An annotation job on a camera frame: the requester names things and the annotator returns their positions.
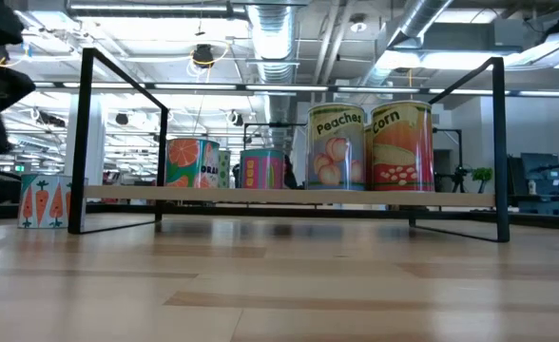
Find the round silver ventilation duct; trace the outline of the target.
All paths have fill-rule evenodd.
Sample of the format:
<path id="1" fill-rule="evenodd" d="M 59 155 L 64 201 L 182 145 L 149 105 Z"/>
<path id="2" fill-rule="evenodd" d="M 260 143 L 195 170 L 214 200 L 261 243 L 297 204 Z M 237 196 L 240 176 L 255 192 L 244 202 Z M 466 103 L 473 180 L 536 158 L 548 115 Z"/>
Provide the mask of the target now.
<path id="1" fill-rule="evenodd" d="M 288 85 L 296 80 L 297 11 L 280 5 L 251 5 L 246 7 L 251 23 L 252 43 L 260 83 Z M 266 121 L 269 124 L 293 124 L 296 119 L 296 101 L 285 95 L 264 97 Z"/>

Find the tall peaches can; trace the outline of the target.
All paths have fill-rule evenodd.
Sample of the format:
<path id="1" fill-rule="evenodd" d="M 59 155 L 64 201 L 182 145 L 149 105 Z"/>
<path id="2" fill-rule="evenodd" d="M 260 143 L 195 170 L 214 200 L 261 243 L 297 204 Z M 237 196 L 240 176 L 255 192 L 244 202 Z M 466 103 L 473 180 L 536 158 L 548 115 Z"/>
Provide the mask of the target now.
<path id="1" fill-rule="evenodd" d="M 354 104 L 318 104 L 308 111 L 308 190 L 365 189 L 365 111 Z"/>

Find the black background frame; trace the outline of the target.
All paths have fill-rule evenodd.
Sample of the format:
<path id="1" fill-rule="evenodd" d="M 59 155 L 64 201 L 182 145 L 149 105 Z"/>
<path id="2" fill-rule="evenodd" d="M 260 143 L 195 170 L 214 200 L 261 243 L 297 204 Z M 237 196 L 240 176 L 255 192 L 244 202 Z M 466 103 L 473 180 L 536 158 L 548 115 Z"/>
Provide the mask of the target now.
<path id="1" fill-rule="evenodd" d="M 433 133 L 438 133 L 438 132 L 444 133 L 448 138 L 452 137 L 452 133 L 454 133 L 456 135 L 456 145 L 457 145 L 457 148 L 458 148 L 458 153 L 457 153 L 458 164 L 457 164 L 457 166 L 461 165 L 461 166 L 464 167 L 464 165 L 463 165 L 463 147 L 462 147 L 462 142 L 463 142 L 462 130 L 461 129 L 456 129 L 456 128 L 437 128 L 437 127 L 435 127 L 433 129 Z M 434 172 L 434 180 L 436 181 L 436 183 L 440 183 L 443 179 L 452 180 L 453 172 L 451 174 L 441 174 L 441 173 L 438 173 L 438 172 Z"/>

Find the black metal table frame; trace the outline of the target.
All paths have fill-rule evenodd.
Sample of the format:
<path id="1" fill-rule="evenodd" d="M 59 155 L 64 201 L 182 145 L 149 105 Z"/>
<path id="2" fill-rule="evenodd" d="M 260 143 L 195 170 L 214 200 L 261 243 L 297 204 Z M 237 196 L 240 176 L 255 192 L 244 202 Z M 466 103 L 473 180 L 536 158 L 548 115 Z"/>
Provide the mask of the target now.
<path id="1" fill-rule="evenodd" d="M 155 214 L 155 205 L 123 204 L 86 204 L 87 214 Z M 0 204 L 0 219 L 17 219 L 17 204 Z M 257 207 L 203 207 L 171 206 L 163 209 L 165 215 L 235 216 L 235 217 L 281 217 L 281 218 L 320 218 L 320 219 L 437 219 L 437 220 L 474 220 L 495 222 L 494 212 L 433 212 L 433 211 L 375 211 L 342 210 L 318 208 L 257 208 Z M 559 229 L 559 216 L 538 214 L 509 214 L 510 224 Z"/>

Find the white building column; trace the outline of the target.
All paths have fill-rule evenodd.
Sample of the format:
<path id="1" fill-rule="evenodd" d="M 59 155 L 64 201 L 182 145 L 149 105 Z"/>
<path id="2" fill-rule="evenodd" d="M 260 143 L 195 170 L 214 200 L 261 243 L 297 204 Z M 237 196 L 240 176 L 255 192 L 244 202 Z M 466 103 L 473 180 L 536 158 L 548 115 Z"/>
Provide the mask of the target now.
<path id="1" fill-rule="evenodd" d="M 70 96 L 65 153 L 66 176 L 72 175 L 79 97 Z M 87 159 L 85 177 L 88 185 L 102 185 L 105 163 L 107 109 L 101 95 L 92 95 L 88 116 Z"/>

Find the slanted silver ventilation duct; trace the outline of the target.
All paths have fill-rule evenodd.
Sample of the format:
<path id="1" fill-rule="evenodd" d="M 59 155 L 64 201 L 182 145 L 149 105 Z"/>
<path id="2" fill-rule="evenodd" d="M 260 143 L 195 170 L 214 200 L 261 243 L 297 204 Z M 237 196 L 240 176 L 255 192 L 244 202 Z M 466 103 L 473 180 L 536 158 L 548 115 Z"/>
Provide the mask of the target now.
<path id="1" fill-rule="evenodd" d="M 453 0 L 407 0 L 403 13 L 385 23 L 375 41 L 375 59 L 360 86 L 381 86 L 395 69 L 387 60 L 391 48 L 410 42 L 420 48 L 424 34 Z"/>

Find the wooden shelf with black legs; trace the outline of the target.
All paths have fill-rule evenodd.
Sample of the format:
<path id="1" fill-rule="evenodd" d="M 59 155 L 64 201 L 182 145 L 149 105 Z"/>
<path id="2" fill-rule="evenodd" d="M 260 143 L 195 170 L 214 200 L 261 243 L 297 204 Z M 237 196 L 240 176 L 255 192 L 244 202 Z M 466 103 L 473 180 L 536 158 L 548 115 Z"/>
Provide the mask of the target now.
<path id="1" fill-rule="evenodd" d="M 104 186 L 85 185 L 87 164 L 87 143 L 90 100 L 92 96 L 92 73 L 94 62 L 120 76 L 130 86 L 157 105 L 161 110 L 160 152 L 158 158 L 157 184 L 155 186 Z M 76 138 L 73 153 L 71 188 L 71 212 L 68 231 L 82 235 L 83 201 L 89 198 L 115 198 L 154 200 L 156 222 L 163 219 L 164 206 L 168 200 L 230 201 L 230 202 L 268 202 L 290 204 L 338 203 L 338 204 L 406 204 L 437 206 L 489 206 L 495 209 L 496 237 L 489 242 L 505 243 L 511 240 L 508 201 L 508 156 L 506 125 L 505 64 L 500 57 L 491 57 L 481 66 L 468 72 L 461 79 L 440 92 L 431 102 L 434 104 L 456 91 L 488 67 L 492 68 L 492 130 L 494 156 L 494 193 L 492 195 L 448 194 L 448 193 L 408 193 L 373 192 L 345 190 L 248 190 L 248 189 L 193 189 L 165 187 L 165 143 L 169 109 L 158 101 L 148 90 L 128 76 L 120 67 L 111 62 L 95 47 L 83 50 L 81 75 L 79 80 Z"/>

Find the dark computer monitor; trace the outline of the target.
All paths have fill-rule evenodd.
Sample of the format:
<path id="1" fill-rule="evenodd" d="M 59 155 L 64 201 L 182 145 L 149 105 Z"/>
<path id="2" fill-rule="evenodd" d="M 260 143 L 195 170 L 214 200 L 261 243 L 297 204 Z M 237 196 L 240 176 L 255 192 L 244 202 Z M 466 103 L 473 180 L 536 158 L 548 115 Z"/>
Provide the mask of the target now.
<path id="1" fill-rule="evenodd" d="M 525 180 L 535 180 L 536 195 L 557 195 L 559 192 L 559 159 L 556 154 L 523 153 Z"/>

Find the green potted plant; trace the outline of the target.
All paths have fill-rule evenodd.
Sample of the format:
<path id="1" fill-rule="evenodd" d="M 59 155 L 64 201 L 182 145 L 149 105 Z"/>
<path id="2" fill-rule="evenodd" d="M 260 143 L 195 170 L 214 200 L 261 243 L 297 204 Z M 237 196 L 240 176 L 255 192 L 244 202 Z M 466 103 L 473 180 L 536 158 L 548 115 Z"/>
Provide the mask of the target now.
<path id="1" fill-rule="evenodd" d="M 479 167 L 472 171 L 472 179 L 479 183 L 478 194 L 485 192 L 486 185 L 492 180 L 493 170 L 489 167 Z"/>

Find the pink small can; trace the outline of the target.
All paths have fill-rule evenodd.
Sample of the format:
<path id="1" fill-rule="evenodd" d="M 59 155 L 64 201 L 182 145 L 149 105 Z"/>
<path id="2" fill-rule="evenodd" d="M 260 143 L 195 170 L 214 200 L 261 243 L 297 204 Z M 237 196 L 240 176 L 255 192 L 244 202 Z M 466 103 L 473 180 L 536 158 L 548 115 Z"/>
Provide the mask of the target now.
<path id="1" fill-rule="evenodd" d="M 241 188 L 282 189 L 284 154 L 271 148 L 241 151 Z"/>

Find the black tripod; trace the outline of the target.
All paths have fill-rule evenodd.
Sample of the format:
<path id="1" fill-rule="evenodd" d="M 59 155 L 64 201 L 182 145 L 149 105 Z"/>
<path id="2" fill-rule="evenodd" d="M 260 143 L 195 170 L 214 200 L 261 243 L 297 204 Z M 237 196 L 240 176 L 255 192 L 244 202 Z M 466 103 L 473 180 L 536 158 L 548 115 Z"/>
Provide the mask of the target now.
<path id="1" fill-rule="evenodd" d="M 459 165 L 455 168 L 452 175 L 453 193 L 465 193 L 464 180 L 468 175 L 468 170 Z"/>

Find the carrot print small can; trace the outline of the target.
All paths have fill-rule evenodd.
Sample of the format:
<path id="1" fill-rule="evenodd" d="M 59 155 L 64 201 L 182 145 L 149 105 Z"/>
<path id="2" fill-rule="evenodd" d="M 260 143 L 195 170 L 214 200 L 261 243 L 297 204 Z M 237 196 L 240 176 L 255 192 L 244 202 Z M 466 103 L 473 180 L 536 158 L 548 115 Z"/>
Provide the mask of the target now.
<path id="1" fill-rule="evenodd" d="M 71 204 L 72 177 L 23 174 L 17 226 L 22 229 L 66 229 Z"/>

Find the mandarin oranges can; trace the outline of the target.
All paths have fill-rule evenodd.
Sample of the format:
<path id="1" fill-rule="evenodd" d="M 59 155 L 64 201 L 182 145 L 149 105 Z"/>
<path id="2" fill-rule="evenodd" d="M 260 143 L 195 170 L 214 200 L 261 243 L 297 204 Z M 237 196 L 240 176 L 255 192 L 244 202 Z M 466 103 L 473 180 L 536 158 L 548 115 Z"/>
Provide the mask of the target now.
<path id="1" fill-rule="evenodd" d="M 181 188 L 219 186 L 220 145 L 204 139 L 167 142 L 164 185 Z"/>

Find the green dotted small can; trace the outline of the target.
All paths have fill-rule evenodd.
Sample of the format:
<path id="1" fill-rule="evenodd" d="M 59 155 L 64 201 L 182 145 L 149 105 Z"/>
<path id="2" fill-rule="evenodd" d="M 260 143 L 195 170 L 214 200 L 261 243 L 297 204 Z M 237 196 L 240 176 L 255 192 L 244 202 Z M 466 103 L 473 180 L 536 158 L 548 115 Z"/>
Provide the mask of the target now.
<path id="1" fill-rule="evenodd" d="M 230 185 L 231 153 L 229 151 L 219 152 L 219 187 L 228 188 Z"/>

